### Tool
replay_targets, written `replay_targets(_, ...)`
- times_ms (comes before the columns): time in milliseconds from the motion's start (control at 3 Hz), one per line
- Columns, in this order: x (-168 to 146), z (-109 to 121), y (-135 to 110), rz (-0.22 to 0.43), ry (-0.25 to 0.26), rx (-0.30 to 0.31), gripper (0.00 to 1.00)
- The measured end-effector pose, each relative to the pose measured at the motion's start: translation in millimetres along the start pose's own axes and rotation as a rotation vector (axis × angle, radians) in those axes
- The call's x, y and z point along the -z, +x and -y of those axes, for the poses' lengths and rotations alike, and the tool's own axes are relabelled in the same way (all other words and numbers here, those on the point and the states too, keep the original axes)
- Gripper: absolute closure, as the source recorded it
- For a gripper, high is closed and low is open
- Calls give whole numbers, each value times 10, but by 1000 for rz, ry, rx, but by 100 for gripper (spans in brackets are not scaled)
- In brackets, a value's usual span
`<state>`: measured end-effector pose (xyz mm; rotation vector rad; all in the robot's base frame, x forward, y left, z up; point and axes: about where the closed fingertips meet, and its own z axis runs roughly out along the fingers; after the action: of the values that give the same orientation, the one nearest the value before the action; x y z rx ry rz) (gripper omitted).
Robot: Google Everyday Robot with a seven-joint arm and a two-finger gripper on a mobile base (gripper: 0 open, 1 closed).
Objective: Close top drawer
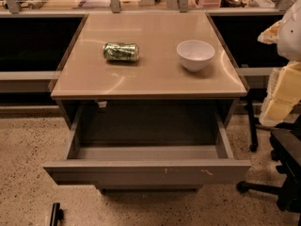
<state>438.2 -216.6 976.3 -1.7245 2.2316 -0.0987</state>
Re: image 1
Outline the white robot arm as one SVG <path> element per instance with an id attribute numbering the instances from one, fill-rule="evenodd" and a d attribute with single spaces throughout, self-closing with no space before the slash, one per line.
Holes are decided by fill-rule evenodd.
<path id="1" fill-rule="evenodd" d="M 289 60 L 282 69 L 273 69 L 259 121 L 276 126 L 301 101 L 301 0 L 296 0 L 282 19 L 261 32 L 258 41 L 277 45 L 277 53 Z"/>

